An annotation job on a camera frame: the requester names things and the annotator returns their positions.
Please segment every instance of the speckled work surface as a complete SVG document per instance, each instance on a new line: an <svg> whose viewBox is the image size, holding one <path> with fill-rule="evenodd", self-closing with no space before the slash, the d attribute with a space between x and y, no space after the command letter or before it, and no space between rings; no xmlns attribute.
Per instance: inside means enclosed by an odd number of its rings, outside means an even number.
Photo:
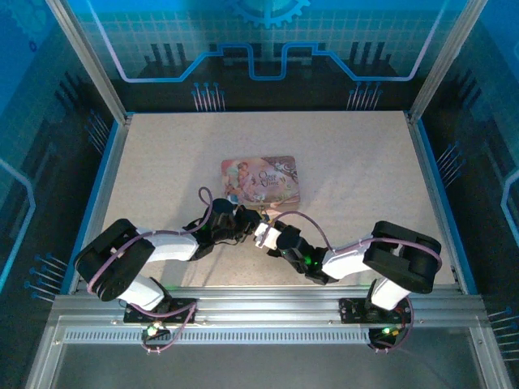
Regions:
<svg viewBox="0 0 519 389"><path fill-rule="evenodd" d="M296 159L301 203L332 245L343 246L388 220L443 244L402 112L153 113L131 122L105 228L125 217L150 229L178 229L203 215L200 186L221 195L221 162L246 156ZM312 245L319 233L297 216ZM446 250L437 284L453 283ZM168 286L313 285L250 238L217 246L193 263L166 261L143 269ZM370 284L368 272L342 284Z"/></svg>

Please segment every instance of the grid pattern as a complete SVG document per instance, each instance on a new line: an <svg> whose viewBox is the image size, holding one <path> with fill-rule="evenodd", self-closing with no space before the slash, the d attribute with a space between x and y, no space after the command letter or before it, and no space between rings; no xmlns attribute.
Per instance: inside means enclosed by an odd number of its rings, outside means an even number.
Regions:
<svg viewBox="0 0 519 389"><path fill-rule="evenodd" d="M376 44L384 42L382 58L390 54L390 66L398 75L411 72L427 34L438 15L434 11L304 11L293 23L280 28L255 28L244 23L240 16L230 12L140 12L100 14L100 21L112 43L127 76L138 77L146 67L146 57L153 58L151 44L182 43L186 59L195 60L209 51L214 43L247 42L261 44L261 56L256 61L274 60L274 45L291 41L318 41L325 43L346 60L354 42L360 48L373 42L367 57L372 63ZM97 50L111 77L117 71L91 15L78 15L92 45ZM457 12L447 12L440 21L419 74L425 75L432 66ZM354 63L359 64L362 50L357 50ZM173 52L176 63L181 60Z"/></svg>
<svg viewBox="0 0 519 389"><path fill-rule="evenodd" d="M24 162L41 123L44 120L60 122L65 116L64 107L54 95L65 71L87 77L74 50L56 25L38 49L37 56L0 116L0 156L16 169ZM0 175L0 206L12 184L11 176Z"/></svg>

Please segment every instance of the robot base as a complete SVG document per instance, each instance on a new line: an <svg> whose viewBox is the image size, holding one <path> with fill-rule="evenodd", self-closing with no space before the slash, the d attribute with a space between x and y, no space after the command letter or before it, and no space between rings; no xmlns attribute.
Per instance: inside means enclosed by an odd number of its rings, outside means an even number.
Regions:
<svg viewBox="0 0 519 389"><path fill-rule="evenodd" d="M174 310L178 310L184 306L191 304L192 302L196 302L195 298L173 298L169 304L169 312ZM187 315L189 314L189 310L184 310L180 314L176 314L175 316L169 316L168 318L152 318L147 316L146 314L140 313L138 310L133 308L131 305L127 305L127 308L124 313L124 319L122 320L125 324L149 324L150 321L161 321L163 323L178 323L182 324L186 321ZM189 319L188 323L195 322L195 315L193 314Z"/></svg>
<svg viewBox="0 0 519 389"><path fill-rule="evenodd" d="M342 298L339 311L342 324L392 324L411 323L410 308L406 300L397 304L394 310L382 310L376 306L367 306L366 298Z"/></svg>

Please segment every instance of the blue circuit line graphic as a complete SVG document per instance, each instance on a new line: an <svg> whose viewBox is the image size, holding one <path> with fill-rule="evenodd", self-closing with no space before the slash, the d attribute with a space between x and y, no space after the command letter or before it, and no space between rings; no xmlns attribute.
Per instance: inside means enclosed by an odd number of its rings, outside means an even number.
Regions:
<svg viewBox="0 0 519 389"><path fill-rule="evenodd" d="M192 64L189 65L189 67L179 76L179 77L159 77L159 78L142 78L142 79L131 79L129 78L124 69L122 68L121 62L118 59L117 54L115 53L114 47L110 43L110 40L108 38L108 35L106 34L105 29L103 28L101 21L97 17L97 13L94 11L92 4L88 2L88 7L90 8L90 11L92 12L92 17L99 28L99 32L101 33L101 36L103 38L103 41L106 44L107 49L109 50L110 56L114 61L114 64L118 70L119 75L121 78L126 81L127 83L181 83L186 80L187 77L198 67L198 65L205 59L205 58L212 58L212 57L224 57L225 56L225 49L245 49L247 51L248 56L248 65L249 65L249 77L251 77L254 81L282 81L286 77L286 68L288 64L288 52L292 48L310 48L311 49L311 55L312 56L321 56L321 57L329 57L332 59L353 81L371 81L371 82L377 82L377 81L393 81L393 82L407 82L413 79L413 77L416 75L416 72L418 71L418 67L420 66L420 63L423 60L423 57L425 56L425 53L427 51L427 48L429 47L429 44L431 43L432 37L435 34L435 31L438 27L438 24L441 21L441 18L445 12L445 8L447 7L449 0L445 0L442 8L440 9L440 12L438 16L436 17L436 20L434 24L432 25L431 30L429 31L429 34L427 35L427 38L423 44L422 49L420 50L420 53L416 59L416 62L414 63L413 69L411 70L410 74L407 76L392 76L392 77L385 77L385 76L358 76L356 75L340 58L339 56L330 50L319 50L319 42L289 42L285 43L283 45L283 49L281 51L281 72L279 75L257 75L255 73L255 66L254 66L254 53L252 46L248 43L243 42L236 42L236 43L220 43L217 45L217 51L208 51L203 52L201 55L197 57L196 60L193 61Z"/></svg>
<svg viewBox="0 0 519 389"><path fill-rule="evenodd" d="M501 209L503 210L504 217L510 228L510 231L512 231L513 238L515 239L516 244L519 246L519 229L517 228L517 224L513 219L510 209L508 208L508 197L510 195L510 187L517 180L519 180L519 169L510 174L504 181L503 195L501 196L500 205Z"/></svg>

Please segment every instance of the metal extrusion bar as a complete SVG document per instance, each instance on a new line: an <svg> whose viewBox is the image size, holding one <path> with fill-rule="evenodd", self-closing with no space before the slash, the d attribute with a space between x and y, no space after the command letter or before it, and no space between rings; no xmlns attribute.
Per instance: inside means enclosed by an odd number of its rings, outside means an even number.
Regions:
<svg viewBox="0 0 519 389"><path fill-rule="evenodd" d="M341 324L338 299L362 298L367 289L240 289L185 288L174 297L198 298L195 324L209 327L376 327L370 324ZM415 326L479 327L489 326L480 296L454 292L412 295ZM51 312L67 326L106 326L112 322L124 327L124 309L117 303L104 303L96 297L57 296Z"/></svg>
<svg viewBox="0 0 519 389"><path fill-rule="evenodd" d="M365 297L367 291L182 288L173 295L199 299L195 323L180 339L184 344L363 344L369 326L341 324L338 299ZM416 328L490 325L481 297L461 294L452 285L410 297ZM124 311L118 301L106 303L86 293L56 296L26 387L51 387L64 344L138 344L144 327L124 324Z"/></svg>
<svg viewBox="0 0 519 389"><path fill-rule="evenodd" d="M466 275L467 278L465 278L460 259L460 255L464 255L465 253L458 252L457 250L453 231L449 226L447 212L442 206L440 190L435 184L434 173L431 167L435 162L427 156L426 146L422 136L420 135L418 126L416 124L412 124L408 119L408 127L411 139L414 144L414 150L416 151L416 157L418 158L418 163L420 164L420 169L422 170L423 180L425 181L427 191L429 192L429 199L431 200L431 205L435 211L435 216L438 220L440 231L443 235L444 241L446 242L449 257L453 261L453 266L456 270L458 282L460 283L461 289L464 293L476 293L474 279L470 274Z"/></svg>
<svg viewBox="0 0 519 389"><path fill-rule="evenodd" d="M101 61L84 35L73 10L66 0L46 0L46 2L114 119L123 126L127 112L101 65Z"/></svg>
<svg viewBox="0 0 519 389"><path fill-rule="evenodd" d="M448 69L460 53L461 47L469 36L470 31L472 31L472 27L478 21L479 15L487 1L469 0L467 2L411 107L410 120L412 124L416 124L425 112Z"/></svg>

